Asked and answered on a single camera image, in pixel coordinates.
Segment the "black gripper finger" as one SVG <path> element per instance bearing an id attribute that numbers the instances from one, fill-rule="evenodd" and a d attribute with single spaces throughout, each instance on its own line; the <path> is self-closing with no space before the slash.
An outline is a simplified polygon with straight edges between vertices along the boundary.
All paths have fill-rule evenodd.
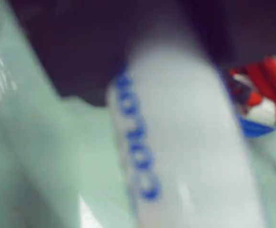
<path id="1" fill-rule="evenodd" d="M 170 0 L 10 0 L 25 37 L 61 97 L 106 105 L 130 45 Z"/>
<path id="2" fill-rule="evenodd" d="M 188 51 L 236 67 L 276 55 L 276 0 L 178 0 Z"/>

